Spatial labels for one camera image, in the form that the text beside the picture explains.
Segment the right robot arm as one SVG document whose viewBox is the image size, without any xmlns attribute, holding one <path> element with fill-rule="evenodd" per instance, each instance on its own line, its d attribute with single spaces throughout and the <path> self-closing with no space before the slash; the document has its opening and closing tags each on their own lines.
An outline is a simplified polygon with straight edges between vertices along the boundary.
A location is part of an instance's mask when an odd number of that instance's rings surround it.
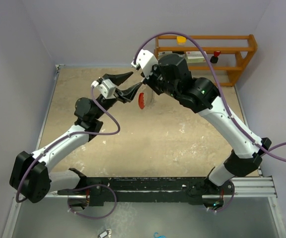
<svg viewBox="0 0 286 238">
<path fill-rule="evenodd" d="M 167 94 L 199 114 L 231 145 L 229 157 L 207 176 L 205 189 L 208 193 L 216 194 L 227 180 L 257 170 L 263 150 L 269 149 L 271 140 L 257 136 L 236 115 L 228 115 L 230 108 L 223 104 L 221 93 L 209 79 L 193 78 L 186 60 L 178 54 L 157 60 L 153 53 L 143 51 L 138 58 L 145 76 L 144 84 L 156 94 Z"/>
</svg>

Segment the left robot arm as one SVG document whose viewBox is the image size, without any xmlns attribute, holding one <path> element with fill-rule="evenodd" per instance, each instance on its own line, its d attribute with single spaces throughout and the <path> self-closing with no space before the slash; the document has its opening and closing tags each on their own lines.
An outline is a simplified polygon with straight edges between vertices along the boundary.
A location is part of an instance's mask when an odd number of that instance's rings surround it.
<svg viewBox="0 0 286 238">
<path fill-rule="evenodd" d="M 121 131 L 120 123 L 109 113 L 117 102 L 130 103 L 142 83 L 121 90 L 133 72 L 105 74 L 93 81 L 90 98 L 77 99 L 74 115 L 77 120 L 61 136 L 31 153 L 20 152 L 15 159 L 9 184 L 16 189 L 15 201 L 32 203 L 41 201 L 53 189 L 52 169 L 75 149 L 97 136 L 112 136 Z"/>
</svg>

